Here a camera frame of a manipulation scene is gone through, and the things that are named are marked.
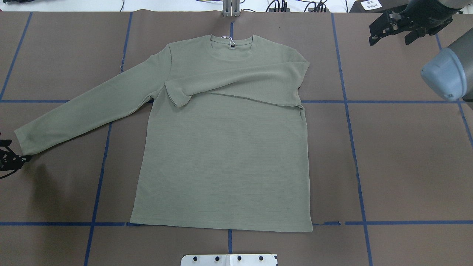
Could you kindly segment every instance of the fabric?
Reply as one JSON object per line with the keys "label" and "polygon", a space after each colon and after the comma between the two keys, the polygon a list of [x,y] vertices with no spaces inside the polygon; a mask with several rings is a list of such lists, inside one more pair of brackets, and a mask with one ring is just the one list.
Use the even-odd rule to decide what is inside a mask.
{"label": "fabric", "polygon": [[213,35],[161,52],[15,130],[36,154],[154,99],[131,222],[312,231],[307,124],[298,88],[309,63],[253,35]]}

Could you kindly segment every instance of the white string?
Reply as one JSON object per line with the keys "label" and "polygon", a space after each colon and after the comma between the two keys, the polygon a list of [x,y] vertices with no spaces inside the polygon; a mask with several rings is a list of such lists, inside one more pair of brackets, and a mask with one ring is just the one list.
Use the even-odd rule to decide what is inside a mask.
{"label": "white string", "polygon": [[230,36],[222,36],[221,38],[222,38],[222,39],[230,39],[230,43],[229,43],[230,46],[232,46],[232,43],[233,43],[233,46],[236,46],[236,45],[237,45],[237,44],[233,41],[233,38],[230,37]]}

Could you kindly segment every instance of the shirt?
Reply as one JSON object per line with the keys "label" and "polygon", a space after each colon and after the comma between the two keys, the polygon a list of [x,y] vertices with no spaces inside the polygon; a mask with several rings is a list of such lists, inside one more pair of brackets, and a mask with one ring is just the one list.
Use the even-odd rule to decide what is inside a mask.
{"label": "shirt", "polygon": [[298,96],[308,66],[256,35],[170,43],[15,133],[36,154],[153,99],[131,222],[312,231]]}

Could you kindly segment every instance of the shirt sleeve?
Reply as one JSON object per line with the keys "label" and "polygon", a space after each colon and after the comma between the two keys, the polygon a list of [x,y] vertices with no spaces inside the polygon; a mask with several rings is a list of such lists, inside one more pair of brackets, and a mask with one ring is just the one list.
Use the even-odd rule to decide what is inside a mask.
{"label": "shirt sleeve", "polygon": [[141,64],[15,130],[23,154],[42,152],[132,114],[158,96],[170,71],[171,50],[166,46]]}

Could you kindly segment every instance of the white floor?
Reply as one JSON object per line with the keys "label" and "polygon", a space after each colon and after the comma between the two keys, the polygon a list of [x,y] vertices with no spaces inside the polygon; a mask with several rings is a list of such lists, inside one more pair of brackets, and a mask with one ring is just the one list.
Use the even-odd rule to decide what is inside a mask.
{"label": "white floor", "polygon": [[[288,0],[291,12],[302,12],[307,3]],[[350,9],[355,0],[347,0]],[[269,0],[245,0],[241,9],[253,9],[264,12]],[[328,0],[331,12],[346,12],[345,0]],[[28,3],[0,2],[3,11],[119,11],[122,0],[35,0]],[[195,0],[124,0],[124,11],[148,9],[152,11],[206,11],[222,10],[221,2],[198,2]],[[464,9],[465,13],[473,13],[473,6]]]}

